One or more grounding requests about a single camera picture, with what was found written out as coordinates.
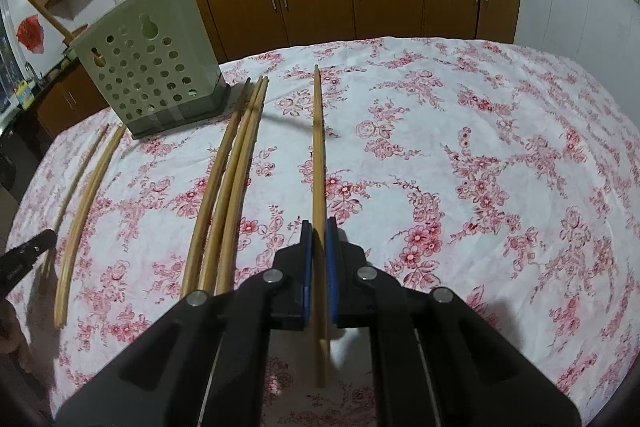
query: wooden chopstick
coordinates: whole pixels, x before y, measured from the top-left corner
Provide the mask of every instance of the wooden chopstick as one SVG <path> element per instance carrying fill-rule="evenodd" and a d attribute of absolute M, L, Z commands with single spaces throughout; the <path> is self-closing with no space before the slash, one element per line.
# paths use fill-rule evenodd
<path fill-rule="evenodd" d="M 222 187 L 220 187 L 218 201 L 216 202 L 216 208 L 213 212 L 213 218 L 211 219 L 211 226 L 209 227 L 209 234 L 207 235 L 207 246 L 204 250 L 202 267 L 200 267 L 200 277 L 198 278 L 198 290 L 204 290 L 208 293 L 213 293 L 216 285 L 218 260 L 220 259 L 220 243 L 222 242 L 222 235 L 225 228 L 226 210 L 231 196 L 234 176 L 236 174 L 236 169 L 238 168 L 238 159 L 240 157 L 242 143 L 244 142 L 244 135 L 246 134 L 249 120 L 254 109 L 255 100 L 258 97 L 258 92 L 260 91 L 260 86 L 263 82 L 264 79 L 260 76 L 258 78 L 258 82 L 255 84 L 249 104 L 244 110 L 244 115 L 242 115 L 240 129 L 236 135 L 234 147 L 231 150 L 231 156 L 229 156 L 229 160 L 226 165 L 225 176 L 222 180 Z"/>
<path fill-rule="evenodd" d="M 222 238 L 222 246 L 220 247 L 220 266 L 218 267 L 218 281 L 216 284 L 215 295 L 227 293 L 233 290 L 236 275 L 236 263 L 234 250 L 236 240 L 238 239 L 238 220 L 240 219 L 240 210 L 242 205 L 242 194 L 246 188 L 247 172 L 249 170 L 249 162 L 251 161 L 251 152 L 254 149 L 254 140 L 258 134 L 258 124 L 262 115 L 262 104 L 267 92 L 269 79 L 266 78 L 260 86 L 258 98 L 255 101 L 254 108 L 251 112 L 249 120 L 249 129 L 246 132 L 242 143 L 242 152 L 238 160 L 238 168 L 234 177 L 234 185 L 231 191 L 229 206 L 226 211 L 224 235 Z"/>
<path fill-rule="evenodd" d="M 65 39 L 68 39 L 70 42 L 74 39 L 74 35 L 72 32 L 67 30 L 58 19 L 56 19 L 49 10 L 47 10 L 38 0 L 27 0 L 31 5 L 42 15 L 47 21 L 51 23 L 51 25 L 57 29 Z"/>
<path fill-rule="evenodd" d="M 66 326 L 66 312 L 69 302 L 69 291 L 71 288 L 71 276 L 74 270 L 74 264 L 76 263 L 76 253 L 78 252 L 78 245 L 80 244 L 80 238 L 82 237 L 82 231 L 84 230 L 84 224 L 86 222 L 87 215 L 91 209 L 92 203 L 94 203 L 95 194 L 100 187 L 102 178 L 109 167 L 111 157 L 117 149 L 122 135 L 127 127 L 124 124 L 116 129 L 113 136 L 109 140 L 107 147 L 102 152 L 98 164 L 91 176 L 89 186 L 82 197 L 78 211 L 71 223 L 71 230 L 66 240 L 66 248 L 62 257 L 62 273 L 58 280 L 58 287 L 56 288 L 56 300 L 54 302 L 54 314 L 53 320 L 57 328 L 63 328 Z"/>
<path fill-rule="evenodd" d="M 62 224 L 62 220 L 65 217 L 66 208 L 69 206 L 69 202 L 71 201 L 71 198 L 76 192 L 78 183 L 80 182 L 80 179 L 84 175 L 84 171 L 86 171 L 86 166 L 89 165 L 91 158 L 94 157 L 95 150 L 98 149 L 98 145 L 102 141 L 102 138 L 104 137 L 104 134 L 107 132 L 107 129 L 108 129 L 107 125 L 102 126 L 102 128 L 100 129 L 98 136 L 96 137 L 94 142 L 91 144 L 91 147 L 89 147 L 89 150 L 86 152 L 86 155 L 82 159 L 82 163 L 78 168 L 78 172 L 76 172 L 76 175 L 74 176 L 73 180 L 71 181 L 71 184 L 69 185 L 69 188 L 66 191 L 65 199 L 62 200 L 62 204 L 60 205 L 60 210 L 58 211 L 58 218 L 56 219 L 56 222 L 52 227 L 53 231 L 56 232 L 56 234 L 60 231 L 60 225 Z M 51 268 L 53 267 L 53 263 L 55 259 L 56 259 L 56 249 L 52 248 L 51 250 L 47 251 L 47 258 L 45 262 L 42 263 L 42 265 L 40 266 L 40 281 L 38 283 L 38 293 L 43 294 L 47 291 L 47 288 L 48 288 L 47 283 L 49 282 Z"/>
<path fill-rule="evenodd" d="M 324 256 L 324 228 L 326 224 L 326 180 L 324 167 L 324 121 L 322 119 L 322 82 L 318 65 L 314 68 L 314 174 L 313 174 L 313 226 L 314 265 L 313 301 L 311 316 L 314 320 L 314 353 L 316 386 L 325 387 L 329 375 L 329 320 L 326 295 L 326 258 Z"/>
<path fill-rule="evenodd" d="M 240 123 L 240 117 L 242 115 L 242 110 L 244 109 L 244 102 L 249 91 L 248 87 L 250 81 L 251 79 L 248 78 L 244 83 L 244 86 L 242 86 L 242 91 L 240 92 L 236 105 L 234 106 L 231 120 L 229 120 L 229 123 L 226 125 L 225 134 L 222 137 L 222 142 L 220 142 L 220 147 L 218 148 L 213 168 L 209 174 L 209 180 L 207 181 L 207 187 L 205 188 L 204 195 L 202 197 L 202 203 L 198 209 L 196 225 L 193 229 L 193 235 L 191 236 L 187 262 L 184 265 L 182 286 L 180 288 L 181 298 L 196 289 L 198 284 L 198 268 L 200 268 L 200 261 L 204 251 L 204 242 L 207 237 L 207 229 L 209 228 L 209 220 L 211 218 L 213 203 L 216 201 L 216 196 L 218 195 L 220 180 L 222 179 L 222 171 L 226 165 L 226 158 L 229 156 L 231 145 L 234 137 L 236 136 L 236 132 L 238 131 L 238 124 Z"/>

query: silver bolt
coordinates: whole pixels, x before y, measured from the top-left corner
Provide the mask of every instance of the silver bolt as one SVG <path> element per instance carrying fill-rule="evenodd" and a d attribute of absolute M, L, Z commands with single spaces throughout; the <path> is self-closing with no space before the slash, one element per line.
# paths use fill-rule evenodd
<path fill-rule="evenodd" d="M 378 276 L 378 270 L 373 268 L 372 266 L 360 266 L 358 271 L 356 272 L 358 279 L 363 281 L 372 281 Z"/>
<path fill-rule="evenodd" d="M 280 282 L 283 277 L 284 274 L 280 270 L 275 268 L 271 268 L 270 270 L 267 270 L 262 274 L 262 278 L 264 279 L 264 281 L 268 282 L 269 284 Z"/>
<path fill-rule="evenodd" d="M 202 306 L 207 299 L 209 298 L 209 294 L 202 290 L 196 290 L 187 295 L 187 303 L 189 306 Z"/>
<path fill-rule="evenodd" d="M 436 288 L 431 292 L 431 296 L 441 304 L 450 303 L 453 300 L 453 292 L 449 288 Z"/>

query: red plastic bag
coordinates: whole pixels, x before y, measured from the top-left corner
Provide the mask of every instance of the red plastic bag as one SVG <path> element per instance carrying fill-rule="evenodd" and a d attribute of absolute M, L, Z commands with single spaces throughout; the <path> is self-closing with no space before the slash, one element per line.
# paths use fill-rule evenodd
<path fill-rule="evenodd" d="M 37 15 L 24 19 L 18 26 L 15 36 L 31 53 L 44 53 L 44 28 Z"/>

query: tablecloth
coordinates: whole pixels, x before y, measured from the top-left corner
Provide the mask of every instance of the tablecloth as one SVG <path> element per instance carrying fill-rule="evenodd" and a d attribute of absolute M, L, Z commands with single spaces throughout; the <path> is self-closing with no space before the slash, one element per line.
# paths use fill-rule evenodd
<path fill-rule="evenodd" d="M 403 285 L 446 285 L 465 298 L 587 423 L 640 346 L 636 127 L 580 66 L 513 45 L 383 38 L 227 63 L 230 84 L 271 79 L 239 223 L 236 285 L 297 242 L 311 217 L 315 63 L 328 215 Z M 227 120 L 139 141 L 125 134 L 82 235 L 64 330 L 54 332 L 52 293 L 33 291 L 34 273 L 10 295 L 54 412 L 177 302 Z M 99 127 L 116 122 L 107 109 L 55 140 L 9 247 L 53 224 Z M 265 425 L 375 425 L 367 331 L 335 336 L 332 384 L 315 389 L 310 339 L 272 334 Z"/>

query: table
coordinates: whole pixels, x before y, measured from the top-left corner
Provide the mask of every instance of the table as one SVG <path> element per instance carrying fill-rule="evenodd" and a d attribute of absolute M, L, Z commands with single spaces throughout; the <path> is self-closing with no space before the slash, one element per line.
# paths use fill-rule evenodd
<path fill-rule="evenodd" d="M 465 298 L 587 423 L 640 344 L 636 127 L 580 66 L 519 46 L 383 38 L 230 62 L 222 68 L 230 84 L 271 79 L 239 223 L 236 285 L 297 242 L 311 216 L 315 63 L 328 215 L 405 286 L 447 285 Z M 64 330 L 54 333 L 52 293 L 37 296 L 33 274 L 10 296 L 54 412 L 177 301 L 227 118 L 140 141 L 125 134 L 88 216 Z M 83 152 L 102 124 L 116 122 L 107 109 L 55 140 L 9 247 L 54 222 Z M 312 385 L 310 337 L 272 335 L 265 425 L 375 425 L 367 332 L 333 334 L 326 389 Z"/>

